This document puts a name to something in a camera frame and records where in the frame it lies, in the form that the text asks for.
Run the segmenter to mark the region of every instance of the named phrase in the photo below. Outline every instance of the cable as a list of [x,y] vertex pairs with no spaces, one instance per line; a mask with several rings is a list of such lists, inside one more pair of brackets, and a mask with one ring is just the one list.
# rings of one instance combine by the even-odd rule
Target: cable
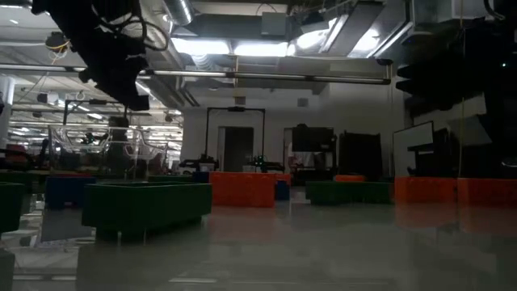
[[492,17],[494,17],[497,20],[505,20],[506,17],[504,15],[500,15],[497,13],[494,9],[492,9],[492,6],[490,6],[489,0],[483,0],[483,4],[485,5],[486,12]]
[[[170,37],[169,37],[170,34],[167,34],[158,25],[156,25],[154,23],[151,23],[151,22],[149,22],[149,21],[144,19],[144,17],[142,16],[142,12],[141,12],[140,2],[138,0],[132,0],[132,5],[133,5],[133,8],[132,8],[133,11],[131,12],[131,15],[125,21],[123,21],[122,23],[118,23],[118,24],[112,24],[112,23],[106,22],[103,18],[101,18],[97,14],[97,11],[95,9],[94,9],[94,13],[97,16],[97,18],[98,18],[99,22],[101,23],[101,25],[103,27],[111,30],[111,32],[113,34],[115,34],[117,37],[135,38],[135,37],[131,37],[131,36],[125,35],[122,31],[128,25],[131,25],[131,24],[134,24],[134,23],[139,23],[142,26],[142,35],[140,37],[136,38],[137,40],[139,40],[146,48],[151,49],[153,51],[163,52],[163,51],[167,50],[169,48],[169,43],[170,43]],[[147,38],[147,35],[148,35],[147,29],[148,29],[148,27],[155,28],[162,35],[163,40],[166,42],[165,46],[163,48],[159,48],[159,47],[157,47],[155,45],[151,45],[151,44],[146,44],[145,40],[148,39]]]
[[262,7],[262,6],[264,6],[264,5],[267,5],[267,6],[271,7],[271,9],[272,9],[274,12],[278,13],[278,11],[277,11],[277,10],[276,10],[276,9],[275,9],[271,4],[269,4],[269,3],[261,3],[261,4],[260,4],[260,5],[258,5],[258,7],[257,7],[257,10],[256,10],[256,12],[255,12],[255,15],[258,15],[258,14],[259,14],[260,7]]
[[67,46],[68,44],[70,43],[70,40],[68,40],[67,42],[65,42],[64,44],[62,45],[58,45],[57,47],[51,47],[51,46],[48,46],[48,45],[45,45],[47,47],[47,49],[63,49],[65,46]]

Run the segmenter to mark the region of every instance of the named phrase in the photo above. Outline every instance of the doorway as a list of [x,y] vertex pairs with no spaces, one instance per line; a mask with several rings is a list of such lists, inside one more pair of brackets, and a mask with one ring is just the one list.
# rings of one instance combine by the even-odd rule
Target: doorway
[[254,130],[245,127],[221,127],[219,128],[220,149],[222,154],[221,169],[223,171],[242,172],[245,166],[253,158]]

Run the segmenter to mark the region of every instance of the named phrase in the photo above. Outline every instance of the reflective floor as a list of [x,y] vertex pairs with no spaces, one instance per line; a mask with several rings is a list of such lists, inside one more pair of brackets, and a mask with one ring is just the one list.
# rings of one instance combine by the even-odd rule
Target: reflective floor
[[451,205],[214,208],[139,244],[95,242],[77,210],[3,234],[0,290],[516,290],[516,212]]

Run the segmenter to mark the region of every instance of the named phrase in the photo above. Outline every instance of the screen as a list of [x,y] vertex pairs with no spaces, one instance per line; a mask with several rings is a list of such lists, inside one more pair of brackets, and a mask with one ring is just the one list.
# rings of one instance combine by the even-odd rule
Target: screen
[[292,129],[293,152],[332,151],[334,130],[328,128],[295,127]]
[[433,143],[433,123],[428,122],[404,129],[393,134],[393,165],[395,176],[409,176],[407,168],[415,168],[414,152],[408,151],[410,146],[421,146]]

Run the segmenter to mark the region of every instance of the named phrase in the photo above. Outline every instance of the column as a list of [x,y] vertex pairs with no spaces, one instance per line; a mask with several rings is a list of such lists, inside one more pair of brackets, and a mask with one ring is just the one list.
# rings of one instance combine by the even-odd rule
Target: column
[[8,137],[9,119],[15,95],[16,81],[12,77],[0,77],[0,97],[2,97],[3,111],[0,115],[0,149],[5,149]]

